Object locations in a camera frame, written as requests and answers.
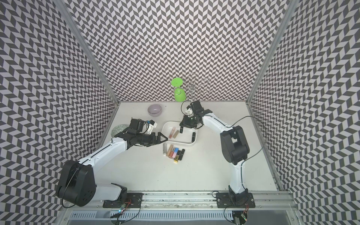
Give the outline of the red brown lip gloss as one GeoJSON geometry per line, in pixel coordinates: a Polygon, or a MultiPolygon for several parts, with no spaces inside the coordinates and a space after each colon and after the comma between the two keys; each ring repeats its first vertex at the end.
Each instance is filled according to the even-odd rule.
{"type": "Polygon", "coordinates": [[[175,147],[173,147],[173,149],[172,149],[172,151],[171,151],[171,153],[170,153],[170,155],[169,155],[169,158],[173,158],[173,154],[174,154],[174,152],[175,152],[175,147]]]}

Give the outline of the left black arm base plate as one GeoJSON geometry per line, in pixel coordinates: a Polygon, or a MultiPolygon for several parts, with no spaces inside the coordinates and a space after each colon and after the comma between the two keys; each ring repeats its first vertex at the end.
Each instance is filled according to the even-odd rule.
{"type": "Polygon", "coordinates": [[[120,197],[118,200],[110,201],[105,200],[103,202],[103,208],[111,208],[111,209],[120,209],[126,208],[128,205],[128,209],[132,208],[140,208],[143,200],[143,193],[135,192],[135,193],[127,193],[126,197],[120,197]]]}

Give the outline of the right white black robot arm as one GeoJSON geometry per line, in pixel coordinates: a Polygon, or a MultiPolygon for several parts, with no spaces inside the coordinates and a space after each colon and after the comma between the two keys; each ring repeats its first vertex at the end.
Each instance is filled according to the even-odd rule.
{"type": "Polygon", "coordinates": [[[221,151],[225,160],[230,163],[230,184],[228,197],[231,205],[242,206],[250,198],[245,184],[245,163],[250,147],[241,126],[228,125],[211,110],[204,109],[199,100],[192,101],[183,113],[181,127],[200,129],[204,126],[212,129],[220,137],[221,151]]]}

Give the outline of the brown tan lipstick tube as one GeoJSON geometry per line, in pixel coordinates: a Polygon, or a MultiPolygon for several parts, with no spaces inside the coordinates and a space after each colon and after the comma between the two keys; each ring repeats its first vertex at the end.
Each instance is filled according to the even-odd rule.
{"type": "Polygon", "coordinates": [[[175,138],[178,136],[179,132],[180,132],[180,131],[179,131],[179,130],[177,130],[177,131],[173,134],[173,136],[172,136],[172,137],[175,139],[175,138]]]}

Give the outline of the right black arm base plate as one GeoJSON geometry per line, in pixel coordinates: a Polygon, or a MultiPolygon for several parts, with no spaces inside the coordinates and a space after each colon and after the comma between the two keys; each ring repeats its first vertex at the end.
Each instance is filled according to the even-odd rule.
{"type": "Polygon", "coordinates": [[[232,196],[230,193],[216,193],[216,203],[219,209],[226,207],[252,209],[256,207],[252,193],[242,193],[232,196]]]}

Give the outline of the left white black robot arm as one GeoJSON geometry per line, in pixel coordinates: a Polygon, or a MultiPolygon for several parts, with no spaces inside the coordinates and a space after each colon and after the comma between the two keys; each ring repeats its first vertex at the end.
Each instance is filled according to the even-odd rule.
{"type": "Polygon", "coordinates": [[[116,183],[101,185],[96,176],[113,158],[129,150],[132,146],[151,147],[168,141],[161,132],[152,131],[154,121],[132,119],[130,125],[119,132],[104,147],[90,155],[67,161],[61,171],[56,187],[56,196],[72,206],[83,207],[92,201],[104,204],[122,205],[128,195],[127,188],[116,183]]]}

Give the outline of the pink lip gloss tube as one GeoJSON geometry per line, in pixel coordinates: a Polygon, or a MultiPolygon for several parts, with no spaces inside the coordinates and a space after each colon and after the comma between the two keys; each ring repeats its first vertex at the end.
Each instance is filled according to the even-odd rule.
{"type": "Polygon", "coordinates": [[[175,130],[176,130],[176,127],[173,127],[173,128],[172,128],[172,130],[171,130],[171,132],[170,132],[169,139],[171,139],[171,138],[172,138],[172,136],[173,136],[173,134],[174,134],[175,130]]]}

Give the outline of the silver grey lipstick tube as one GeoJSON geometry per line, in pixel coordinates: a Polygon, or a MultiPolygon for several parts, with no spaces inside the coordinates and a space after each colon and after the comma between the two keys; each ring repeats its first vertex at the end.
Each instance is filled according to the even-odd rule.
{"type": "Polygon", "coordinates": [[[167,155],[167,144],[163,143],[163,155],[166,156],[167,155]]]}

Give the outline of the white plastic storage box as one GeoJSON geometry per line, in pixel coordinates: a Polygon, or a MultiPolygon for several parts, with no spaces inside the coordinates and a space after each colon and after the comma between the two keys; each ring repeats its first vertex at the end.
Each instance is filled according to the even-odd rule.
{"type": "Polygon", "coordinates": [[[184,127],[183,133],[182,134],[179,133],[175,139],[173,137],[171,139],[169,139],[169,135],[170,135],[170,132],[173,127],[176,127],[175,132],[177,130],[180,130],[180,122],[168,121],[163,125],[162,130],[161,130],[161,133],[163,133],[165,136],[168,137],[169,142],[176,143],[176,144],[183,144],[183,145],[192,145],[196,142],[197,137],[198,137],[197,130],[195,130],[193,128],[187,128],[187,127],[184,127]],[[196,133],[196,139],[194,142],[192,142],[192,133],[193,132],[196,133]]]}

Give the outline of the beige tan lipstick tube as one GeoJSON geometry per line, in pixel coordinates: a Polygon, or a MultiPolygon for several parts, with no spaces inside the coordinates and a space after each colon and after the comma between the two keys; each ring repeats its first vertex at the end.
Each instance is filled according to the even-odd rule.
{"type": "Polygon", "coordinates": [[[169,157],[169,158],[171,158],[172,155],[173,155],[173,144],[170,145],[170,147],[169,147],[169,149],[168,149],[168,151],[166,153],[166,156],[169,157]]]}

